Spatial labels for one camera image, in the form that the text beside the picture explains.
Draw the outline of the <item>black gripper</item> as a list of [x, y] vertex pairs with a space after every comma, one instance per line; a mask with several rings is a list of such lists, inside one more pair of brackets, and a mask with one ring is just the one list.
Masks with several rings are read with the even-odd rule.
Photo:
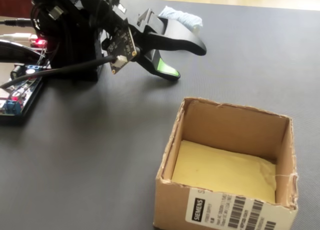
[[176, 20], [158, 17], [151, 9], [137, 17], [113, 9], [113, 55], [117, 63], [139, 58], [139, 64], [152, 75], [179, 80], [180, 73], [163, 61], [159, 50], [185, 50], [198, 56], [207, 53], [200, 37]]

